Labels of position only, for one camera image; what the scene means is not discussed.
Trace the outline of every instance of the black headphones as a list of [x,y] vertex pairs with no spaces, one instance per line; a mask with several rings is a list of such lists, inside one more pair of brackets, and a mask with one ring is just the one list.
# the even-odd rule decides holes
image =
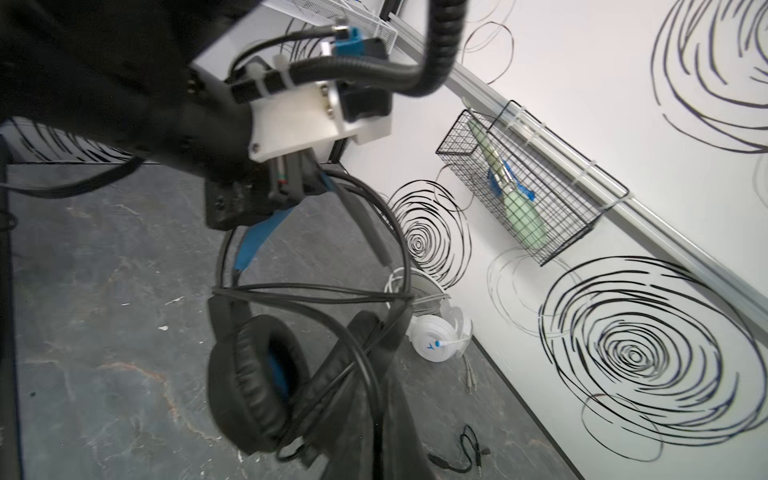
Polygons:
[[[372,204],[398,240],[403,264],[409,265],[405,237],[383,200],[354,177],[336,172],[327,174],[347,182],[336,184],[327,177],[324,179],[326,185],[333,186],[330,190],[345,197],[345,205],[352,200],[358,203],[352,207],[357,209],[358,214],[364,211],[363,206],[349,194]],[[233,275],[232,286],[224,287],[224,264],[232,238],[233,230],[224,238],[218,260],[217,286],[214,296],[208,300],[210,321],[216,337],[208,363],[208,400],[219,429],[239,450],[249,455],[254,452],[278,452],[280,461],[289,461],[302,453],[311,456],[312,453],[305,451],[306,444],[288,456],[280,456],[280,450],[312,429],[326,412],[342,381],[357,366],[356,373],[366,387],[374,425],[373,474],[374,478],[381,478],[382,395],[368,353],[385,338],[396,349],[405,334],[411,316],[410,268],[404,269],[402,288],[397,293],[305,283],[238,286],[237,275]],[[333,291],[344,297],[276,293],[275,289],[280,288]],[[346,328],[334,318],[306,305],[371,302],[390,305],[386,321],[382,322],[376,314],[363,310]],[[314,376],[310,378],[306,359],[291,330],[275,316],[251,316],[249,303],[302,314],[336,334],[339,341]],[[393,342],[392,336],[399,338]]]

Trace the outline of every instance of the circular scribble pattern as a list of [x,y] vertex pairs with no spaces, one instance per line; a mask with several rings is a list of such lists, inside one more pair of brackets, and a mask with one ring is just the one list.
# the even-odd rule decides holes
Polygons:
[[392,195],[389,206],[419,268],[443,288],[454,286],[467,270],[472,237],[453,195],[436,182],[414,180]]
[[685,269],[605,257],[571,272],[583,280],[574,285],[566,273],[552,286],[541,340],[591,415],[689,446],[725,442],[766,421],[766,368],[755,340],[738,313]]
[[727,151],[768,151],[768,0],[677,0],[650,74],[681,133]]
[[603,407],[606,402],[601,400],[609,399],[628,409],[637,410],[636,405],[620,397],[608,398],[605,394],[591,396],[581,407],[581,424],[587,433],[600,445],[624,458],[638,462],[655,462],[661,458],[664,442],[661,441],[657,427],[650,418],[642,414],[633,416],[633,420],[639,422],[646,433],[635,435],[632,427],[637,429],[637,425],[626,422],[616,413]]
[[2,133],[12,143],[18,142],[21,153],[27,152],[26,163],[122,164],[133,157],[118,148],[25,118],[12,118]]
[[[524,247],[501,253],[488,265],[486,284],[493,306],[507,323],[531,336],[539,336],[539,313],[549,286],[571,268],[555,257],[544,266]],[[570,275],[571,283],[579,279]]]

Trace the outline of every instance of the cable tie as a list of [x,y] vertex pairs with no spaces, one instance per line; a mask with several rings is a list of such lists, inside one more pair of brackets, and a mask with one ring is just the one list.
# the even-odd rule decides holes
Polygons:
[[634,194],[632,192],[627,193],[621,198],[617,198],[616,200],[610,202],[608,205],[603,206],[603,210],[610,210],[613,207],[616,207],[618,204],[622,204],[626,202],[627,200],[632,200],[634,198]]
[[533,140],[536,139],[536,137],[541,135],[541,132],[544,131],[544,129],[547,127],[547,124],[539,124],[537,130],[533,130],[533,133],[531,134],[530,138],[525,141],[523,144],[523,148],[526,148],[528,144],[530,144]]
[[575,179],[573,179],[573,181],[571,182],[571,186],[573,187],[575,184],[577,184],[579,181],[581,181],[581,179],[584,178],[587,175],[587,172],[589,171],[589,169],[594,167],[597,164],[598,164],[598,161],[590,160],[589,161],[589,165],[584,167],[584,169],[579,173],[579,175],[576,176]]
[[274,57],[275,69],[280,72],[280,78],[283,79],[283,85],[288,90],[296,90],[296,84],[293,83],[293,79],[290,77],[290,61],[288,57],[283,54],[275,55]]
[[272,98],[269,88],[267,88],[264,83],[264,74],[266,74],[266,70],[264,70],[263,65],[252,61],[245,66],[245,72],[256,82],[256,89],[259,91],[261,98]]
[[512,125],[518,123],[518,119],[522,117],[524,114],[525,114],[525,107],[521,105],[520,109],[518,110],[518,113],[516,113],[515,116],[512,118],[512,121],[507,124],[507,127],[511,127]]

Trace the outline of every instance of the black wire basket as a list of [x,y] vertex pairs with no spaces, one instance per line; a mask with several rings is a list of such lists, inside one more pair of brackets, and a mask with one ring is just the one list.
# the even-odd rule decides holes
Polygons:
[[[592,230],[607,208],[529,140],[503,124],[499,120],[503,114],[493,117],[464,110],[436,153],[539,265],[544,265]],[[629,190],[611,179],[624,188],[618,197],[626,197]]]

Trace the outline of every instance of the robotic arm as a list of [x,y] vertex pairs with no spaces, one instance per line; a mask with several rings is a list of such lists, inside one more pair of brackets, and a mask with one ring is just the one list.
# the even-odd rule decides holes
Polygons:
[[[384,320],[362,311],[344,328],[306,305],[338,298],[274,293],[274,284],[225,286],[223,265],[235,228],[327,191],[339,195],[389,266],[360,199],[378,210],[402,249],[399,261],[409,264],[405,237],[386,204],[363,182],[322,172],[310,148],[345,137],[385,136],[392,93],[423,96],[440,87],[458,51],[466,0],[430,2],[422,65],[393,64],[380,41],[362,40],[353,26],[338,24],[301,34],[333,37],[321,57],[270,70],[253,58],[265,48],[257,45],[233,60],[226,81],[191,62],[259,0],[0,2],[0,120],[31,118],[137,158],[53,194],[0,187],[70,196],[117,180],[148,159],[202,177],[207,226],[229,232],[209,300],[217,338],[208,372],[211,412],[222,433],[246,453],[277,452],[281,461],[299,458],[305,465],[325,454],[323,478],[431,478],[389,369],[411,318],[410,269],[404,269],[397,293],[337,287],[346,303],[390,304]],[[274,317],[252,317],[249,303],[300,312],[339,337],[316,375],[308,376],[293,334]],[[282,455],[298,437],[303,445]]]

